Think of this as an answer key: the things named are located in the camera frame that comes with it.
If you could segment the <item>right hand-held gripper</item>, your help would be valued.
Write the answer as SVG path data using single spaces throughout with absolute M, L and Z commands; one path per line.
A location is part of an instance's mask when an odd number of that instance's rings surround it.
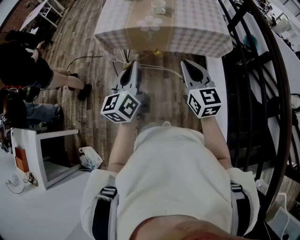
M 208 71 L 191 60 L 181 61 L 181 70 L 187 87 L 188 107 L 198 119 L 215 116 L 222 101 Z

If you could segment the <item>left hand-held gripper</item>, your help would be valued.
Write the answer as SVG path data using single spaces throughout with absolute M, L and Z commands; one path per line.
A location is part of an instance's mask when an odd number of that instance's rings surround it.
M 129 123 L 139 113 L 150 112 L 150 97 L 139 91 L 141 64 L 134 60 L 115 80 L 112 94 L 105 97 L 101 114 L 114 123 Z

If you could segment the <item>small yellow spoon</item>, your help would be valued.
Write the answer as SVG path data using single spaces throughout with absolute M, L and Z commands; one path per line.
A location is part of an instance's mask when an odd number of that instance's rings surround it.
M 162 54 L 162 52 L 161 52 L 160 50 L 155 49 L 155 50 L 153 50 L 151 53 L 149 53 L 148 55 L 142 56 L 142 57 L 138 58 L 137 60 L 132 60 L 132 61 L 130 61 L 129 63 L 126 63 L 126 65 L 125 65 L 125 67 L 123 68 L 123 70 L 127 70 L 129 67 L 132 66 L 132 64 L 133 64 L 135 61 L 140 61 L 140 60 L 142 60 L 142 59 L 144 59 L 144 58 L 147 58 L 147 57 L 149 57 L 149 56 L 151 56 L 151 55 L 161 56 L 161 54 Z

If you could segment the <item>white cup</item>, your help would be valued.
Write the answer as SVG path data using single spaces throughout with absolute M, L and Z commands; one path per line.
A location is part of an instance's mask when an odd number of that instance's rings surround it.
M 164 15 L 166 13 L 166 2 L 164 0 L 153 0 L 151 11 L 155 14 Z

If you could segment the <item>person's right forearm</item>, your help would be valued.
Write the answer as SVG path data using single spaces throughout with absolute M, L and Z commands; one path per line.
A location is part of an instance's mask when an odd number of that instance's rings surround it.
M 225 169 L 232 168 L 230 152 L 216 118 L 214 116 L 201 118 L 201 125 L 206 148 Z

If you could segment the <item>person's left forearm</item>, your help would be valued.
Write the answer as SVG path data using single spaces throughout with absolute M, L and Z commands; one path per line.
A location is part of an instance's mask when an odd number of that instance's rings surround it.
M 109 158 L 107 170 L 119 173 L 134 152 L 137 120 L 121 123 Z

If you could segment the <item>checked tablecloth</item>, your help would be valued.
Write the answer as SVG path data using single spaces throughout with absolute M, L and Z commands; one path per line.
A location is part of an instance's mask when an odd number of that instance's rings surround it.
M 217 0 L 164 0 L 166 13 L 151 11 L 153 0 L 106 0 L 94 37 L 115 61 L 115 49 L 188 53 L 221 58 L 232 51 Z

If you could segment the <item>black metal railing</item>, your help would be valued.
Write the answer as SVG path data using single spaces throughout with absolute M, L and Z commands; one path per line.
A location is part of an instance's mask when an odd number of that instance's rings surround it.
M 217 0 L 233 50 L 222 57 L 227 95 L 227 143 L 232 164 L 252 171 L 256 181 L 271 173 L 259 190 L 264 220 L 284 175 L 300 182 L 300 129 L 291 106 L 281 40 L 254 0 Z

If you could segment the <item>white plastic bag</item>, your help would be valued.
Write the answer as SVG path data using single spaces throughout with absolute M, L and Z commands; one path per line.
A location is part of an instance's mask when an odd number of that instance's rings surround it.
M 103 163 L 103 159 L 98 153 L 90 146 L 79 148 L 79 159 L 81 165 L 85 168 L 95 170 L 98 169 Z

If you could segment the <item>person's white shirt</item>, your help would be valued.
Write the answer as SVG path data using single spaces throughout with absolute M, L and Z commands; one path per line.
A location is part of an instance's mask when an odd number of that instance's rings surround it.
M 92 240 L 243 240 L 259 208 L 252 172 L 225 169 L 203 132 L 166 122 L 135 134 L 119 173 L 90 173 L 81 223 Z

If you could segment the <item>white folding table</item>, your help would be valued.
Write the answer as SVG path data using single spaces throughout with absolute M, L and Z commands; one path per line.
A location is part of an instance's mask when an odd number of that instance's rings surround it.
M 54 11 L 62 18 L 65 8 L 57 0 L 44 0 L 28 14 L 19 31 L 23 31 L 38 16 L 44 18 L 57 28 L 58 26 L 47 17 L 51 11 Z

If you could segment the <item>white side table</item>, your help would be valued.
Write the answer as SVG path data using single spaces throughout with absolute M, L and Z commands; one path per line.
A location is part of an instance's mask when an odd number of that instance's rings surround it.
M 80 164 L 70 164 L 64 148 L 59 146 L 63 137 L 78 133 L 77 129 L 38 133 L 34 128 L 15 128 L 11 138 L 13 155 L 16 156 L 18 149 L 25 151 L 29 171 L 38 187 L 47 190 L 81 168 Z

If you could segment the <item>orange box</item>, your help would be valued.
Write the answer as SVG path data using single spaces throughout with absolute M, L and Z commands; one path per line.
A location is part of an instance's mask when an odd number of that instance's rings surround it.
M 25 149 L 15 147 L 15 163 L 16 167 L 19 168 L 22 172 L 29 172 Z

